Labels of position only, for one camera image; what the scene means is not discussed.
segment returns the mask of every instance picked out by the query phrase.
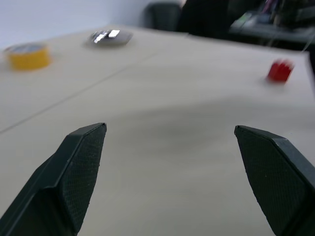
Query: white wall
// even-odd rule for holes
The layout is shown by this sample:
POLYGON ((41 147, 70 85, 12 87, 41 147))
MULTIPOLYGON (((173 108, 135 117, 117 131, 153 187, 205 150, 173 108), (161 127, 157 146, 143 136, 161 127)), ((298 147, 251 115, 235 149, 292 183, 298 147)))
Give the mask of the white wall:
POLYGON ((110 23, 142 26, 152 1, 0 0, 0 48, 110 23))

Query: roll of tape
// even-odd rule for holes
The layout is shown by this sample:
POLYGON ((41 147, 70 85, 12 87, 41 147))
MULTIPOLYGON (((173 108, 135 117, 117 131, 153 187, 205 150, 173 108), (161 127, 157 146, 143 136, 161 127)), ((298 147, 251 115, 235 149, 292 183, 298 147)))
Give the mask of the roll of tape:
POLYGON ((40 69, 51 62, 48 48, 43 44, 16 45, 7 48, 4 52, 15 70, 40 69))

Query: yellow tape roll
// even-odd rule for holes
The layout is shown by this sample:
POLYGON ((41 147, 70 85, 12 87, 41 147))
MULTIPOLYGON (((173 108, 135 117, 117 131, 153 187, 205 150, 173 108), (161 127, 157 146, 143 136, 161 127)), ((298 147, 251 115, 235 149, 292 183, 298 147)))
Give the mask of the yellow tape roll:
POLYGON ((15 70, 35 70, 50 64, 48 48, 43 44, 23 44, 4 51, 15 70))

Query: red block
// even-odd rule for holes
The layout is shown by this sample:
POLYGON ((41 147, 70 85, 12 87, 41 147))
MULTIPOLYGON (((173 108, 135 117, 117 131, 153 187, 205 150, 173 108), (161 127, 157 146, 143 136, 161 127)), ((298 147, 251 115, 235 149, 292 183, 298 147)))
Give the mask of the red block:
POLYGON ((285 83, 293 70, 293 64, 288 60, 275 61, 269 71, 268 79, 272 82, 285 83))

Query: wooden table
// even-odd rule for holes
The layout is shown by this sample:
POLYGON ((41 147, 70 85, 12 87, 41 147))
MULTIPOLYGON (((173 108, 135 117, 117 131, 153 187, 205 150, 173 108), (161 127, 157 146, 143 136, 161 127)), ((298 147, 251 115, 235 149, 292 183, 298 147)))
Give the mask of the wooden table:
POLYGON ((306 55, 126 29, 134 38, 122 48, 86 48, 86 32, 49 40, 46 69, 2 67, 0 213, 68 133, 106 122, 80 235, 272 236, 233 131, 283 135, 315 164, 306 55), (278 58, 296 66, 285 86, 270 86, 278 58))

